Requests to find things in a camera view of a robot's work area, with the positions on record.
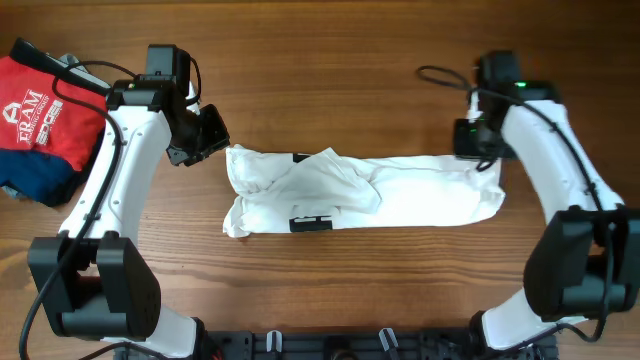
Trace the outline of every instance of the wood grain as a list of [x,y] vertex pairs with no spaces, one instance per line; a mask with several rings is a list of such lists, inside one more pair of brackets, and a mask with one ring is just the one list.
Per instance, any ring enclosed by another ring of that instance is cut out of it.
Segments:
[[[420,82],[414,69],[438,64],[471,75],[477,56],[515,49],[527,76],[556,83],[604,179],[628,205],[640,205],[640,158],[626,150],[640,131],[637,2],[68,3],[85,5],[0,7],[0,54],[22,36],[54,55],[142,71],[148,44],[176,43],[198,60],[203,99],[218,107],[232,141],[260,151],[450,153],[464,96]],[[212,330],[464,325],[521,286],[544,229],[520,164],[505,166],[503,187],[500,212],[465,227],[237,241],[221,232],[235,197],[224,156],[188,169],[163,161],[141,219],[140,250],[164,302]],[[0,359],[17,358],[35,296],[26,266],[31,239],[55,234],[71,208],[0,196]],[[612,315],[595,345],[560,335],[562,358],[635,359],[639,320],[638,310]],[[77,358],[99,346],[56,338],[43,314],[30,341],[35,359]]]

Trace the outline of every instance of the white cloth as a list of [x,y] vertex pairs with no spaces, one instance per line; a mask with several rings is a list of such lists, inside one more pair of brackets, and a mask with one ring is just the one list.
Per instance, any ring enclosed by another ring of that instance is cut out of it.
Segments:
[[316,217],[333,229],[465,225],[495,215],[505,197],[500,161],[479,173],[452,155],[360,160],[329,148],[295,163],[291,153],[226,152],[239,195],[224,219],[231,237],[289,233],[291,219]]

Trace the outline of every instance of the black cable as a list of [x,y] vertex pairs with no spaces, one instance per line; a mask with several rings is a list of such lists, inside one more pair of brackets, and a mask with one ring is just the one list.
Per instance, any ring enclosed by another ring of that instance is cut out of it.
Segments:
[[66,95],[63,95],[63,94],[60,94],[58,92],[57,85],[58,85],[58,81],[60,80],[60,78],[62,78],[69,71],[71,71],[71,69],[79,67],[79,66],[84,66],[84,65],[103,65],[103,66],[108,66],[108,67],[123,71],[123,72],[127,73],[128,75],[135,77],[135,74],[133,72],[131,72],[131,71],[119,66],[119,65],[112,64],[110,62],[106,62],[106,61],[80,61],[80,62],[75,63],[73,65],[67,66],[60,74],[56,75],[56,77],[53,79],[53,84],[52,84],[53,93],[57,97],[62,99],[62,100],[66,100],[66,101],[68,101],[70,103],[85,107],[87,109],[91,109],[91,110],[97,112],[98,114],[100,114],[100,116],[104,117],[107,120],[107,122],[109,123],[109,125],[112,127],[113,134],[114,134],[114,137],[115,137],[115,141],[114,141],[113,157],[111,159],[111,163],[109,164],[109,168],[108,168],[107,173],[105,175],[105,179],[104,179],[102,185],[100,186],[100,190],[98,191],[98,194],[96,195],[96,199],[95,199],[93,205],[91,206],[91,209],[89,210],[89,213],[87,214],[87,217],[86,217],[86,220],[85,220],[84,224],[80,228],[80,231],[76,235],[75,239],[73,240],[73,242],[71,243],[71,245],[69,246],[67,251],[64,253],[62,258],[58,262],[58,266],[51,273],[51,275],[49,275],[49,278],[47,279],[47,281],[44,283],[44,285],[40,289],[40,292],[38,293],[38,296],[33,301],[33,304],[31,305],[31,308],[29,309],[29,312],[27,313],[27,317],[25,318],[24,325],[22,327],[22,332],[20,334],[20,343],[19,343],[19,353],[20,353],[20,358],[22,360],[29,360],[29,354],[28,354],[28,350],[27,350],[27,343],[28,343],[28,339],[29,339],[29,331],[31,330],[31,325],[33,325],[33,320],[35,319],[36,313],[38,312],[38,308],[40,308],[40,305],[42,305],[42,301],[44,300],[45,296],[47,296],[47,294],[49,293],[52,284],[55,282],[57,277],[60,275],[60,272],[62,271],[62,269],[64,267],[66,267],[67,264],[71,261],[73,255],[76,252],[76,249],[78,248],[78,244],[84,238],[84,236],[89,231],[89,228],[93,224],[93,221],[96,218],[98,210],[100,210],[100,206],[102,204],[102,201],[104,200],[104,197],[107,194],[107,191],[109,190],[109,186],[111,185],[111,181],[113,180],[113,176],[114,176],[114,174],[116,172],[116,169],[118,168],[118,160],[120,159],[120,152],[121,152],[121,148],[122,148],[122,136],[120,135],[120,129],[118,128],[118,124],[109,115],[109,113],[107,113],[106,111],[100,109],[99,107],[97,107],[95,105],[92,105],[90,103],[87,103],[87,102],[84,102],[84,101],[81,101],[81,100],[78,100],[78,99],[70,98],[70,97],[68,97]]
[[87,355],[87,356],[83,356],[81,357],[79,360],[91,360],[91,359],[95,359],[98,356],[106,353],[107,351],[111,351],[111,350],[115,350],[115,349],[120,349],[120,348],[125,348],[127,350],[135,350],[139,353],[145,354],[147,356],[153,356],[154,358],[158,359],[158,360],[169,360],[168,357],[162,355],[159,352],[153,351],[153,350],[149,350],[145,347],[142,347],[140,345],[136,345],[134,343],[130,343],[130,342],[119,342],[119,343],[115,343],[115,344],[111,344],[109,346],[105,346],[102,349],[92,352],[91,354]]
[[191,58],[191,62],[193,63],[193,67],[196,68],[196,76],[198,77],[198,93],[191,99],[187,99],[187,106],[197,103],[198,100],[200,100],[200,94],[202,94],[202,79],[200,78],[200,68],[198,68],[196,59]]
[[[457,80],[460,80],[460,83],[454,83],[454,82],[450,82],[450,81],[445,81],[445,80],[440,80],[440,79],[436,79],[430,76],[427,76],[424,74],[425,70],[432,70],[432,71],[436,71],[436,72],[441,72],[444,74],[448,74],[453,76],[454,78],[456,78]],[[482,89],[479,87],[472,87],[469,84],[469,81],[467,81],[462,75],[460,75],[459,73],[455,72],[452,69],[447,69],[447,68],[442,68],[442,67],[438,67],[438,66],[431,66],[431,65],[427,65],[427,66],[421,66],[416,70],[416,74],[418,75],[419,78],[421,78],[424,81],[436,84],[436,85],[441,85],[441,86],[446,86],[446,87],[450,87],[453,89],[457,89],[457,90],[463,90],[466,91],[468,93],[468,95],[477,92],[477,93],[481,93],[481,94],[485,94],[494,98],[498,98],[498,99],[502,99],[502,100],[506,100],[514,105],[517,106],[522,106],[525,109],[531,111],[532,113],[534,113],[536,116],[538,116],[540,119],[542,119],[545,123],[547,123],[547,125],[549,125],[549,127],[551,127],[552,131],[555,132],[556,134],[558,134],[558,136],[560,137],[560,139],[562,140],[562,142],[567,146],[567,149],[569,149],[569,152],[571,153],[571,155],[573,156],[576,164],[578,165],[578,168],[580,170],[580,173],[582,175],[582,177],[585,180],[585,183],[587,185],[587,191],[589,192],[589,194],[591,195],[591,198],[593,199],[593,202],[596,206],[596,209],[598,210],[598,212],[600,214],[602,214],[603,212],[603,208],[602,208],[602,203],[600,202],[600,198],[598,197],[598,192],[596,189],[596,185],[595,183],[591,180],[591,177],[589,176],[589,173],[587,172],[587,169],[584,166],[584,163],[582,162],[582,160],[580,159],[580,156],[578,155],[578,152],[576,151],[576,149],[573,147],[573,144],[571,144],[571,142],[569,141],[569,139],[567,138],[567,136],[562,132],[562,130],[560,130],[560,128],[558,127],[558,124],[556,124],[553,120],[549,119],[549,117],[547,117],[545,114],[543,114],[540,110],[536,109],[535,107],[527,104],[525,101],[518,99],[518,98],[514,98],[511,96],[507,96],[504,94],[500,94],[498,92],[495,91],[491,91],[491,90],[487,90],[487,89]],[[495,163],[495,161],[500,157],[501,152],[504,150],[505,146],[498,146],[496,149],[496,152],[494,154],[492,154],[491,158],[488,160],[488,162],[486,162],[486,159],[481,161],[478,164],[478,171],[483,171],[488,169],[489,167],[491,167],[491,165],[493,165],[493,163]],[[602,301],[600,303],[600,313],[598,314],[598,322],[596,324],[596,328],[593,332],[593,335],[588,336],[587,334],[585,334],[582,330],[578,329],[577,327],[571,325],[571,324],[556,324],[555,327],[539,334],[538,336],[535,336],[531,339],[528,339],[526,341],[523,341],[522,343],[515,345],[509,349],[506,349],[504,351],[500,351],[497,354],[492,355],[489,358],[492,357],[496,357],[496,356],[500,356],[504,353],[509,353],[509,352],[513,352],[516,350],[519,350],[525,346],[531,345],[541,339],[544,339],[547,336],[550,336],[560,330],[564,330],[564,329],[568,329],[572,332],[574,332],[576,335],[578,335],[578,337],[580,337],[580,339],[586,341],[586,342],[596,342],[600,339],[600,337],[602,336],[602,333],[604,331],[604,327],[606,325],[607,322],[607,316],[609,315],[609,297],[610,297],[610,292],[611,292],[611,285],[613,283],[613,263],[614,263],[614,258],[613,258],[613,243],[611,240],[611,236],[608,233],[608,230],[606,228],[606,225],[604,224],[603,221],[601,221],[600,223],[596,224],[597,228],[596,231],[602,233],[604,235],[604,246],[605,246],[605,255],[607,257],[607,262],[606,262],[606,272],[605,272],[605,284],[604,284],[604,291],[602,294]]]

